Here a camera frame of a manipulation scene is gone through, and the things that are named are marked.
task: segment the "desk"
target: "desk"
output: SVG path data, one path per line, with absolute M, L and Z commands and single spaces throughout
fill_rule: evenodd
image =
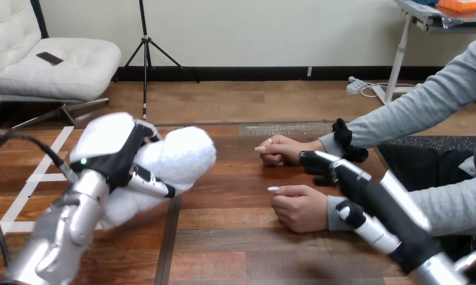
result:
M 301 167 L 263 167 L 254 147 L 272 132 L 315 140 L 330 131 L 331 123 L 285 126 L 202 126 L 217 148 L 215 166 L 169 203 L 112 232 L 97 229 L 73 284 L 412 284 L 388 257 L 353 233 L 297 234 L 279 224 L 266 188 L 313 185 L 313 176 Z M 173 129 L 159 128 L 162 135 Z M 60 129 L 26 132 L 48 144 L 61 134 Z M 81 134 L 72 130 L 61 156 L 68 156 Z M 42 157 L 23 141 L 1 148 L 0 218 Z M 376 179 L 385 172 L 373 150 L 360 166 Z M 46 171 L 57 172 L 54 165 Z M 7 233 L 11 255 L 29 237 L 30 230 L 23 226 L 35 221 L 64 189 L 65 181 L 47 181 L 51 177 L 44 176 L 14 219 L 16 226 Z M 331 188 L 319 189 L 338 195 Z M 0 254 L 0 276 L 3 272 Z
M 428 5 L 418 4 L 413 0 L 394 0 L 401 9 L 401 16 L 405 17 L 404 30 L 402 32 L 401 42 L 397 48 L 392 73 L 388 81 L 386 92 L 380 86 L 372 86 L 374 93 L 383 104 L 390 103 L 394 93 L 407 93 L 414 87 L 395 87 L 402 60 L 406 53 L 410 28 L 412 25 L 419 27 L 426 33 L 446 33 L 446 34 L 476 34 L 476 24 L 470 26 L 454 26 L 444 28 L 440 12 Z

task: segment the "white desk leg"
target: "white desk leg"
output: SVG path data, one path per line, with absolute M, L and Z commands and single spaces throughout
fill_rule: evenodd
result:
M 401 42 L 395 54 L 394 65 L 392 67 L 392 73 L 390 79 L 388 80 L 388 87 L 386 92 L 383 92 L 383 89 L 380 86 L 372 86 L 373 91 L 376 93 L 378 98 L 383 102 L 383 104 L 390 103 L 392 101 L 392 96 L 398 91 L 404 91 L 403 88 L 400 90 L 395 89 L 395 84 L 397 83 L 397 78 L 399 77 L 399 71 L 401 70 L 402 60 L 404 59 L 404 54 L 406 53 L 406 47 L 408 44 L 408 36 L 410 33 L 410 27 L 412 24 L 413 17 L 409 14 L 406 14 L 406 24 L 404 25 L 404 31 L 402 32 Z

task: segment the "chair leg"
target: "chair leg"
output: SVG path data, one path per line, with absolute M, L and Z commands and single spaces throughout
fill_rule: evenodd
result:
M 47 120 L 49 118 L 57 117 L 57 116 L 63 116 L 65 117 L 73 126 L 78 127 L 77 123 L 75 120 L 72 118 L 72 116 L 69 114 L 69 112 L 72 112 L 74 110 L 82 109 L 85 107 L 90 107 L 98 104 L 107 104 L 109 103 L 109 98 L 103 98 L 103 99 L 98 99 L 98 100 L 93 100 L 89 102 L 84 102 L 84 103 L 77 103 L 77 104 L 72 104 L 72 105 L 66 105 L 63 104 L 61 107 L 52 110 L 48 113 L 45 113 L 43 115 L 40 115 L 38 117 L 35 117 L 31 120 L 28 120 L 24 123 L 21 123 L 19 125 L 13 126 L 13 129 L 19 129 L 19 128 L 24 128 L 26 126 L 30 126 L 39 122 L 42 122 L 44 120 Z
M 72 116 L 68 113 L 67 111 L 67 106 L 64 104 L 63 106 L 60 107 L 60 113 L 66 117 L 66 119 L 74 125 L 74 127 L 78 128 L 79 126 L 77 125 L 77 123 L 74 121 L 74 119 L 72 119 Z
M 103 104 L 103 103 L 107 104 L 108 102 L 109 102 L 109 98 L 103 98 L 103 99 L 93 100 L 89 102 L 68 105 L 66 106 L 66 109 L 67 111 L 72 112 L 74 110 L 86 108 L 86 107 L 97 105 L 97 104 Z
M 57 116 L 60 114 L 60 109 L 61 109 L 61 107 L 58 108 L 58 109 L 52 110 L 52 111 L 50 111 L 50 112 L 48 112 L 48 113 L 42 114 L 42 115 L 40 115 L 40 116 L 38 116 L 38 117 L 35 117 L 35 118 L 33 118 L 33 119 L 30 119 L 30 120 L 28 120 L 28 121 L 26 121 L 26 122 L 24 122 L 24 123 L 19 124 L 19 125 L 13 126 L 12 128 L 13 128 L 13 129 L 24 128 L 24 127 L 26 127 L 26 126 L 30 126 L 30 125 L 33 125 L 33 124 L 42 122 L 42 121 L 44 121 L 44 120 L 47 120 L 47 119 L 49 119 L 49 118 L 57 117 Z

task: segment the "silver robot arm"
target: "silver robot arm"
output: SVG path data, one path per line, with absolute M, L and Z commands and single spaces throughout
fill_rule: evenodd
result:
M 0 279 L 1 285 L 67 285 L 75 278 L 83 253 L 93 241 L 109 194 L 131 185 L 172 197 L 173 187 L 134 163 L 144 140 L 161 140 L 156 128 L 127 113 L 88 124 L 70 153 L 77 181 L 37 219 L 30 240 Z
M 30 240 L 7 269 L 1 285 L 66 285 L 74 279 L 110 189 L 106 178 L 93 170 L 83 170 L 78 176 L 78 182 L 37 219 Z
M 469 262 L 455 265 L 434 242 L 428 218 L 390 171 L 376 183 L 356 165 L 321 151 L 303 151 L 300 161 L 308 174 L 322 176 L 315 184 L 338 186 L 349 199 L 336 207 L 341 220 L 417 284 L 469 284 L 463 274 Z

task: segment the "white fluffy glove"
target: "white fluffy glove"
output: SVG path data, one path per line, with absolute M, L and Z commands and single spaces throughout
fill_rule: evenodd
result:
M 195 126 L 172 131 L 164 140 L 141 147 L 135 156 L 138 165 L 174 187 L 176 196 L 191 188 L 212 168 L 215 159 L 214 142 L 204 130 Z M 106 230 L 118 227 L 136 214 L 169 199 L 130 186 L 117 188 L 107 197 L 100 224 Z

